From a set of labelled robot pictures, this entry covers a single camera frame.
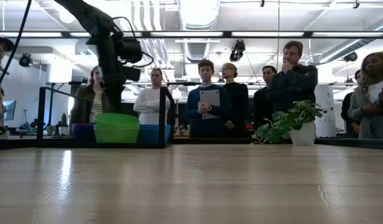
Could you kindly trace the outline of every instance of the potted plant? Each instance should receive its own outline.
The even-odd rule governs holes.
[[[288,113],[276,112],[272,115],[273,121],[258,128],[256,139],[276,144],[281,142],[284,134],[290,133],[296,146],[311,146],[315,142],[315,118],[322,117],[322,109],[310,100],[296,101],[295,106]]]

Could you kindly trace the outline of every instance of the green leaves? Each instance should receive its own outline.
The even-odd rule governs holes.
[[[288,110],[288,113],[275,112],[272,115],[273,122],[265,124],[258,128],[256,138],[261,144],[269,142],[277,144],[281,142],[282,136],[290,131],[300,130],[304,123],[315,120],[316,117],[322,117],[322,109],[317,108],[318,104],[312,103],[310,100],[295,101],[295,106]]]

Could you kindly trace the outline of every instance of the white pot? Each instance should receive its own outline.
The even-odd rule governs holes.
[[[294,146],[312,146],[316,139],[315,123],[304,123],[301,130],[292,130],[290,134]]]

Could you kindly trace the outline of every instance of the ceiling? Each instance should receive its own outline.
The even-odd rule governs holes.
[[[159,17],[163,30],[180,30],[176,0],[157,0],[160,4]],[[211,0],[194,0],[204,4]],[[24,13],[25,0],[0,0],[0,31],[17,31]],[[153,24],[153,6],[155,1],[135,0],[110,0],[86,1],[98,6],[110,16],[127,16],[136,30],[151,30]],[[150,24],[144,21],[144,6],[151,3]],[[353,9],[355,2],[346,0],[265,0],[264,7],[261,1],[249,0],[220,0],[216,30],[314,30],[314,31],[372,31],[379,21],[383,21],[383,0],[359,1],[360,6]],[[140,9],[141,26],[135,24],[136,9]],[[66,14],[51,0],[34,1],[29,12],[25,26],[27,31],[84,31],[77,21],[66,21]],[[164,39],[167,57],[175,69],[175,78],[185,74],[185,59],[183,44],[175,43],[176,39]],[[209,58],[216,64],[216,70],[229,62],[229,52],[236,39],[220,39],[219,43],[211,44]],[[237,63],[239,82],[254,82],[261,80],[261,68],[264,65],[273,65],[277,68],[277,57],[281,57],[281,51],[288,39],[246,39],[246,54]],[[317,58],[329,50],[354,39],[300,39],[304,45],[302,63],[316,62]],[[94,55],[82,55],[86,52],[85,39],[23,39],[21,46],[26,47],[52,47],[74,64],[90,69],[96,65]],[[344,82],[348,75],[353,76],[359,68],[361,60],[369,53],[383,51],[383,39],[376,40],[368,45],[357,49],[358,60],[346,66],[344,61],[333,61],[322,67],[333,71],[334,81]],[[319,80],[328,80],[326,74]]]

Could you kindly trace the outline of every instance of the air duct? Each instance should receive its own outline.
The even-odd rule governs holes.
[[[182,29],[215,30],[218,23],[220,3],[220,0],[177,0],[179,23]],[[207,58],[210,48],[210,44],[184,44],[186,58],[191,63],[197,63]]]
[[[367,30],[383,31],[383,19],[368,27]],[[374,42],[376,39],[347,40],[320,56],[320,63],[329,63],[355,50]]]

